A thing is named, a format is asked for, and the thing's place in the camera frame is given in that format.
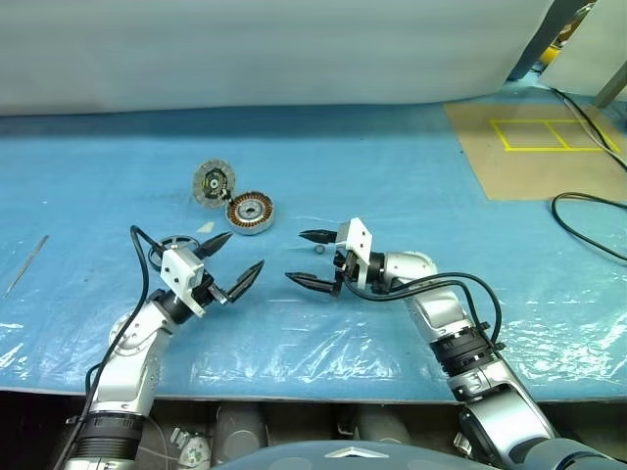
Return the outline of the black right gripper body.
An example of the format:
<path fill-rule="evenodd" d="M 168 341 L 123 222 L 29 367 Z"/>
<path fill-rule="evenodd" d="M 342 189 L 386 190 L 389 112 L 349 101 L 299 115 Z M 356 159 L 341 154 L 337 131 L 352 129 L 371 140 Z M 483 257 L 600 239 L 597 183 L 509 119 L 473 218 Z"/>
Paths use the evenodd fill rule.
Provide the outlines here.
<path fill-rule="evenodd" d="M 359 279 L 360 267 L 359 258 L 353 251 L 344 253 L 336 250 L 333 264 L 335 266 L 334 281 L 332 283 L 331 295 L 337 297 L 342 288 L 346 287 L 350 292 L 355 292 L 354 282 Z"/>

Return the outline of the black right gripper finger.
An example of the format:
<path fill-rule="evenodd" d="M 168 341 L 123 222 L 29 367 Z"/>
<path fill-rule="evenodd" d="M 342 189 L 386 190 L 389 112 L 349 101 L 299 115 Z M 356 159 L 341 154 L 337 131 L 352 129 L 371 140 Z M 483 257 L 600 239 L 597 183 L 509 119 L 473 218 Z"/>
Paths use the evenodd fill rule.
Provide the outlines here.
<path fill-rule="evenodd" d="M 310 229 L 299 233 L 299 236 L 320 245 L 335 244 L 337 232 L 326 229 Z"/>
<path fill-rule="evenodd" d="M 337 296 L 339 293 L 339 284 L 336 281 L 322 280 L 315 275 L 304 272 L 286 272 L 285 276 L 299 286 L 312 291 L 331 296 Z"/>

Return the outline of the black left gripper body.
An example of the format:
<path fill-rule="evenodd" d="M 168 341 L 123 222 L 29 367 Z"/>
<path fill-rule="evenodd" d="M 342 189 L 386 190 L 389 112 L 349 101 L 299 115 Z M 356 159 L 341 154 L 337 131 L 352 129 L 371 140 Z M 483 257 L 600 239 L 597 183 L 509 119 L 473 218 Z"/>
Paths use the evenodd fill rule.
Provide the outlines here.
<path fill-rule="evenodd" d="M 217 285 L 215 278 L 211 274 L 204 273 L 200 284 L 194 288 L 194 301 L 200 307 L 206 308 L 213 302 L 225 305 L 233 303 L 234 299 L 228 292 Z"/>

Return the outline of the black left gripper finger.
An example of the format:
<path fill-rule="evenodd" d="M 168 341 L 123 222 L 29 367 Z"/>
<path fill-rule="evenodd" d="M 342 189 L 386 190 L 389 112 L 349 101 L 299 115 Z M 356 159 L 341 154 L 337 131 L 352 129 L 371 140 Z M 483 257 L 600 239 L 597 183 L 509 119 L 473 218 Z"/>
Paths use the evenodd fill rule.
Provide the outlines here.
<path fill-rule="evenodd" d="M 194 250 L 194 255 L 198 259 L 209 258 L 218 252 L 226 242 L 231 238 L 231 232 L 223 232 L 221 234 L 216 235 L 215 237 L 203 242 L 198 246 L 197 249 Z"/>
<path fill-rule="evenodd" d="M 248 289 L 252 287 L 264 265 L 265 261 L 262 259 L 250 266 L 238 277 L 235 284 L 227 291 L 227 299 L 230 303 L 235 303 Z"/>

